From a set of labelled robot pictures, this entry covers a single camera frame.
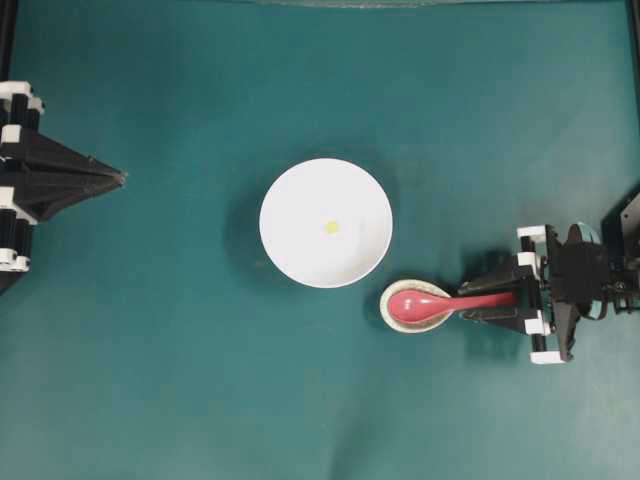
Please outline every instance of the pink spoon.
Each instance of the pink spoon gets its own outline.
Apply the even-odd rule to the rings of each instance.
[[[513,293],[497,293],[479,297],[448,298],[422,290],[402,290],[391,296],[387,308],[391,316],[401,323],[419,323],[442,314],[483,307],[513,307]]]

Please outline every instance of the small yellow object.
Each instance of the small yellow object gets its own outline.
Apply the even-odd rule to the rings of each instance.
[[[340,231],[340,224],[335,220],[331,220],[330,222],[327,222],[327,224],[324,226],[324,231],[327,232],[329,235],[336,234]]]

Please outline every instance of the green tablecloth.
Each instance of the green tablecloth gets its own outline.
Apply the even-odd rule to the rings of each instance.
[[[318,10],[32,0],[13,77],[44,134],[130,173],[38,227],[0,299],[3,479],[632,479],[640,322],[576,360],[452,318],[400,335],[391,281],[456,286],[515,228],[601,218],[640,178],[625,4]],[[337,290],[266,257],[287,167],[389,194],[383,263]]]

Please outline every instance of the white bowl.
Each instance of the white bowl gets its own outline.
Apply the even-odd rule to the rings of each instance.
[[[391,206],[362,168],[334,158],[300,163],[271,186],[260,210],[267,255],[288,277],[317,288],[349,285],[384,257]]]

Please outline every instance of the ceramic spoon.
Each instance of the ceramic spoon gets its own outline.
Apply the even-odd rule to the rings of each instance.
[[[513,293],[497,293],[479,297],[446,298],[421,290],[402,290],[387,303],[391,316],[402,323],[419,323],[445,313],[485,307],[513,307]]]

